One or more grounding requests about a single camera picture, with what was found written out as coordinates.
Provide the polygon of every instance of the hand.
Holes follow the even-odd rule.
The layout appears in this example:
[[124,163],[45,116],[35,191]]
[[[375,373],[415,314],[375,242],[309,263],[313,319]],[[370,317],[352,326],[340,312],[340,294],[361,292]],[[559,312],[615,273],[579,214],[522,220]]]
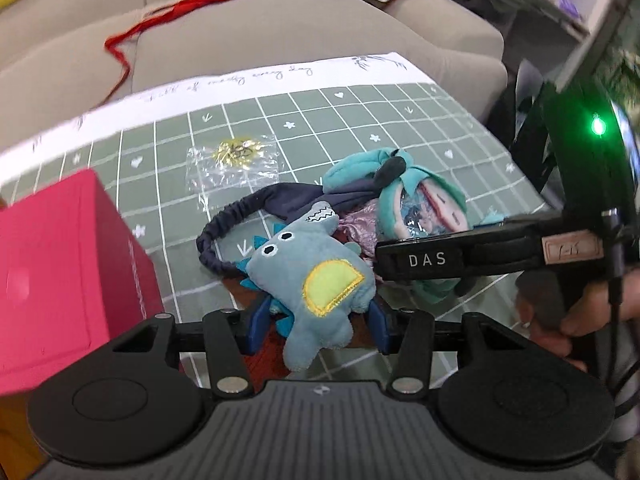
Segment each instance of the hand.
[[[597,332],[610,321],[609,289],[607,282],[587,285],[580,300],[571,307],[562,320],[560,330],[546,330],[535,318],[534,307],[520,294],[516,297],[516,310],[523,324],[529,323],[530,339],[558,357],[565,358],[581,370],[583,362],[568,359],[572,351],[571,338]],[[629,272],[623,281],[623,301],[620,320],[640,317],[640,269]]]

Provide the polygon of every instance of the pink box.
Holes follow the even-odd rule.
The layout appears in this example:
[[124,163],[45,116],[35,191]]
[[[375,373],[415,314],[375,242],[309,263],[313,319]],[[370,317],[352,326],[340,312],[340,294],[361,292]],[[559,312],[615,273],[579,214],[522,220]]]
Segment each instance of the pink box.
[[0,212],[0,396],[158,312],[153,263],[92,170]]

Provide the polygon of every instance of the green led indicator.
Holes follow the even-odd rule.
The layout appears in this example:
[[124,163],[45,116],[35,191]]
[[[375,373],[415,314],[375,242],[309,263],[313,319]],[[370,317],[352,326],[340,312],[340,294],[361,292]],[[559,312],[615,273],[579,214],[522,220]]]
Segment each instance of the green led indicator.
[[603,135],[607,131],[607,125],[601,118],[594,116],[591,122],[591,131],[598,136]]

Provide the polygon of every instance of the sofa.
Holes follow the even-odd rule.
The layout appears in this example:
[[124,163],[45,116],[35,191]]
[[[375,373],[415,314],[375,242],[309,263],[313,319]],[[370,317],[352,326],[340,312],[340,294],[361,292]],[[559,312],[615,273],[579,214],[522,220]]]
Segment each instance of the sofa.
[[[121,67],[103,49],[175,0],[19,0],[0,10],[0,151],[81,114]],[[124,43],[132,64],[113,96],[198,75],[331,57],[398,52],[476,118],[506,86],[503,40],[450,0],[232,0]]]

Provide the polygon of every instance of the label sticker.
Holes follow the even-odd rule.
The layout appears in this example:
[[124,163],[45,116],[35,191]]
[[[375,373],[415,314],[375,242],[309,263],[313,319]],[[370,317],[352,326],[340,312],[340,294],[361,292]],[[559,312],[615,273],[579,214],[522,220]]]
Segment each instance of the label sticker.
[[545,263],[570,264],[604,258],[602,240],[591,231],[574,231],[542,238]]

